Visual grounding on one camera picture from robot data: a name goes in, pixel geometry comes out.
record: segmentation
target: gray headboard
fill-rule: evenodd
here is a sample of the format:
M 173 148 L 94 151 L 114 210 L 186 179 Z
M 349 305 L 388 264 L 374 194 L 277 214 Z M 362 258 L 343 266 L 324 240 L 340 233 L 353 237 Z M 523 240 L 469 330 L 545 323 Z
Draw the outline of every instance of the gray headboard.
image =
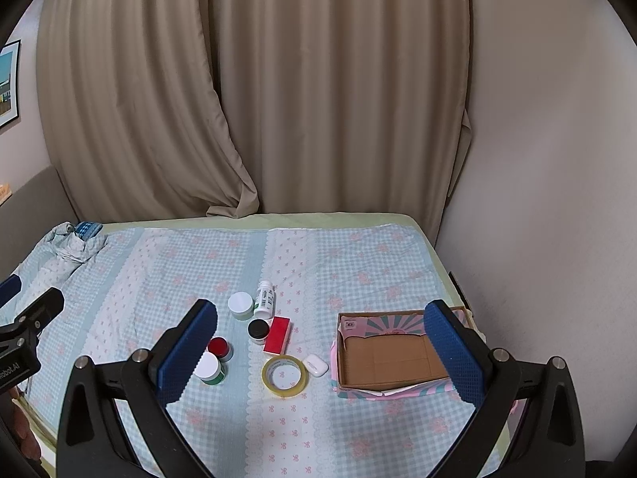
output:
M 55 168 L 48 167 L 0 205 L 0 282 L 54 226 L 78 218 Z

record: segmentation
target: bed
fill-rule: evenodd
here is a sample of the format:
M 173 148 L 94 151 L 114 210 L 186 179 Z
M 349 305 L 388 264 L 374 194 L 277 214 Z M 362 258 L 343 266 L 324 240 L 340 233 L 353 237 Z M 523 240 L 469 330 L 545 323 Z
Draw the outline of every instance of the bed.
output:
M 43 369 L 28 383 L 24 401 L 53 452 L 74 359 L 89 354 L 107 362 L 150 347 L 197 298 L 217 305 L 218 333 L 235 355 L 221 385 L 193 377 L 168 409 L 216 476 L 426 476 L 473 412 L 445 389 L 386 402 L 343 399 L 328 376 L 310 380 L 296 398 L 273 396 L 260 382 L 263 354 L 248 342 L 244 322 L 225 308 L 231 293 L 254 293 L 268 278 L 276 285 L 277 312 L 294 323 L 287 352 L 329 360 L 339 311 L 413 309 L 434 298 L 462 305 L 432 246 L 406 216 L 122 223 L 105 225 L 82 244 L 62 225 L 17 272 L 25 289 L 0 310 L 3 320 L 45 287 L 55 285 L 65 295 L 64 312 L 42 334 Z M 125 405 L 120 413 L 143 466 L 160 476 Z M 485 473 L 498 466 L 507 441 L 505 432 Z

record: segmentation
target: wall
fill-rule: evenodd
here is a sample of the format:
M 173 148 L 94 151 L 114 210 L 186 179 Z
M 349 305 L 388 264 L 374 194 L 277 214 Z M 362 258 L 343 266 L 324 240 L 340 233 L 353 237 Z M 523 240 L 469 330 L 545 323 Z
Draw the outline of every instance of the wall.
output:
M 42 134 L 36 92 L 37 27 L 44 0 L 33 0 L 12 33 L 9 43 L 21 39 L 18 64 L 20 118 L 0 129 L 0 183 L 12 190 L 50 166 Z
M 606 0 L 474 0 L 474 143 L 436 249 L 489 344 L 567 360 L 587 458 L 637 422 L 637 47 Z

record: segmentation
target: picture frame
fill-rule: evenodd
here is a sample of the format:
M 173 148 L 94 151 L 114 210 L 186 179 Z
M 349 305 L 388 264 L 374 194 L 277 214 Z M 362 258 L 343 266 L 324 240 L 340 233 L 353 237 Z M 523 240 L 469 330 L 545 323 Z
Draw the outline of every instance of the picture frame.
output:
M 0 51 L 0 128 L 20 116 L 18 110 L 18 61 L 20 40 Z

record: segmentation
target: curtain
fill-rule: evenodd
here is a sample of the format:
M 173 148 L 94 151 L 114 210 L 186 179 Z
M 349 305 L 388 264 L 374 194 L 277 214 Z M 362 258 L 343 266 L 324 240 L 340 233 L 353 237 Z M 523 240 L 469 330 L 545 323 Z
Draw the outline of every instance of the curtain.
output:
M 264 212 L 397 212 L 436 239 L 469 0 L 210 0 L 230 133 Z
M 208 0 L 45 0 L 39 108 L 80 218 L 256 212 L 213 86 L 208 22 Z

